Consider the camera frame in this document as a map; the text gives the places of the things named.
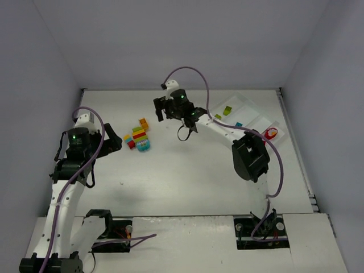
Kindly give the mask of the small red brick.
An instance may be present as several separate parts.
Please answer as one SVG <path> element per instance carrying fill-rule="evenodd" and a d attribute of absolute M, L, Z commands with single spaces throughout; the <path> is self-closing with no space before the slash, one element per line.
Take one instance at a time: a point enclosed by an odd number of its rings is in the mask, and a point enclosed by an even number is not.
<path fill-rule="evenodd" d="M 134 142 L 128 142 L 128 146 L 131 150 L 136 147 Z"/>

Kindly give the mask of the yellow curved brick back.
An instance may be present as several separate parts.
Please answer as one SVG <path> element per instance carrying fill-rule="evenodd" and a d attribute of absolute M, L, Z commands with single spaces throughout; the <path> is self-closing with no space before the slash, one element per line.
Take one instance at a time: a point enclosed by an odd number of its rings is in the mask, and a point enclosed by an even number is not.
<path fill-rule="evenodd" d="M 143 128 L 144 130 L 148 130 L 149 129 L 148 122 L 146 121 L 145 118 L 140 119 L 139 120 L 139 124 L 140 124 L 141 128 Z"/>

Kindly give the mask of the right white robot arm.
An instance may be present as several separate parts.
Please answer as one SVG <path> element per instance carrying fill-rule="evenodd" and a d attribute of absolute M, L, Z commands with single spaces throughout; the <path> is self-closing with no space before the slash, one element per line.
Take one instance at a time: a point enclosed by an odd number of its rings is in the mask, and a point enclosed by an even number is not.
<path fill-rule="evenodd" d="M 189 133 L 211 137 L 227 147 L 233 158 L 236 174 L 247 183 L 250 213 L 259 221 L 268 216 L 270 201 L 268 195 L 267 173 L 270 156 L 256 131 L 241 131 L 218 125 L 209 118 L 207 111 L 195 107 L 189 101 L 185 90 L 178 89 L 170 97 L 162 96 L 153 100 L 158 121 L 175 119 Z"/>

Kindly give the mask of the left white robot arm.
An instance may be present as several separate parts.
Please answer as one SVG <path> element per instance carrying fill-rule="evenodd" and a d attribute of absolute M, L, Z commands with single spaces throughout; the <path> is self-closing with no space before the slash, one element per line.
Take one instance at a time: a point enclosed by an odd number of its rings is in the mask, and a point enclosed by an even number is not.
<path fill-rule="evenodd" d="M 119 151 L 122 139 L 108 123 L 103 131 L 79 125 L 66 135 L 69 148 L 51 175 L 52 199 L 43 232 L 31 257 L 21 260 L 20 272 L 82 272 L 84 259 L 96 240 L 107 237 L 113 229 L 111 211 L 92 209 L 79 230 L 72 233 L 78 202 L 88 187 L 88 176 L 94 176 L 96 159 Z"/>

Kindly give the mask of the green curved brick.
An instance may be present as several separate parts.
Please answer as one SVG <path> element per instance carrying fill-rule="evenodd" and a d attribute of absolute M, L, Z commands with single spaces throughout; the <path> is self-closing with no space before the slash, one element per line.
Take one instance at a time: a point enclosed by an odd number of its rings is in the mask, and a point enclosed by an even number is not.
<path fill-rule="evenodd" d="M 228 115 L 231 113 L 231 111 L 232 111 L 232 107 L 230 107 L 230 106 L 226 106 L 226 107 L 224 108 L 224 110 L 223 110 L 223 115 L 224 115 L 224 116 L 228 116 Z"/>

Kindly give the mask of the red flower print brick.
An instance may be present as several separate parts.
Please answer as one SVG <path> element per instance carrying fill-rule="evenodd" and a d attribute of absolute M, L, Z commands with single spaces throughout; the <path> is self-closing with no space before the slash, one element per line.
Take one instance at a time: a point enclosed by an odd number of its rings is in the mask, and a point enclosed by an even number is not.
<path fill-rule="evenodd" d="M 274 139 L 278 135 L 279 130 L 275 127 L 270 127 L 265 131 L 264 137 L 268 140 Z"/>

